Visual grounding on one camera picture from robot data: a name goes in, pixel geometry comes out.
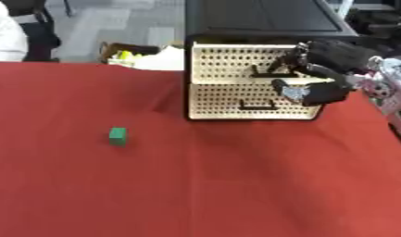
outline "table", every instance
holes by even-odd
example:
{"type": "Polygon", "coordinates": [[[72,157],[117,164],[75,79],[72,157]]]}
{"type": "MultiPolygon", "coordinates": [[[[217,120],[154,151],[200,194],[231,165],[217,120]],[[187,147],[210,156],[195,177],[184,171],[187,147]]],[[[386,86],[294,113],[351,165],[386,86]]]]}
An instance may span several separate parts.
{"type": "Polygon", "coordinates": [[[0,237],[401,236],[401,144],[360,94],[314,122],[188,122],[181,85],[0,63],[0,237]]]}

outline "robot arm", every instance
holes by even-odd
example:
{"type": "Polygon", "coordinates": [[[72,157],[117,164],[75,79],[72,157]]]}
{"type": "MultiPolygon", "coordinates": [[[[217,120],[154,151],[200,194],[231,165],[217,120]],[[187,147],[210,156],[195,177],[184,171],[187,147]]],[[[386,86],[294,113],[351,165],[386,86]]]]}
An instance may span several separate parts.
{"type": "Polygon", "coordinates": [[[287,66],[291,71],[330,78],[330,82],[289,86],[282,79],[272,81],[278,95],[302,106],[320,106],[344,101],[350,92],[362,90],[369,97],[391,97],[401,86],[401,57],[375,56],[363,47],[337,41],[299,44],[278,58],[268,72],[287,66]]]}

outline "green block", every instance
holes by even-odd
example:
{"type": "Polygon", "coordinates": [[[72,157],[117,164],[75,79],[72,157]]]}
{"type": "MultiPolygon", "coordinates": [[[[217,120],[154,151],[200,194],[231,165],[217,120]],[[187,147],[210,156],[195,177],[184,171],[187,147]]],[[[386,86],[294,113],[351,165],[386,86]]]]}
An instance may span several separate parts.
{"type": "Polygon", "coordinates": [[[109,143],[113,145],[125,145],[127,142],[127,129],[112,128],[109,133],[109,143]]]}

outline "white object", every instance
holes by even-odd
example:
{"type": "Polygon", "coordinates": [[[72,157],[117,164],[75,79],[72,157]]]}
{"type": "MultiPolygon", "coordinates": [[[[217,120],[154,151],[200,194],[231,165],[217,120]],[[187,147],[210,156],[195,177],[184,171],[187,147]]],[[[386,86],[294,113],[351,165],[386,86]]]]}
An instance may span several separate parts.
{"type": "Polygon", "coordinates": [[[20,62],[27,52],[27,36],[0,2],[0,61],[20,62]]]}
{"type": "Polygon", "coordinates": [[[136,60],[133,67],[144,70],[184,70],[184,50],[167,46],[157,55],[136,60]]]}
{"type": "Polygon", "coordinates": [[[340,8],[338,9],[338,16],[342,19],[345,19],[347,17],[348,12],[351,9],[351,6],[354,4],[354,0],[343,0],[343,3],[341,4],[340,8]]]}

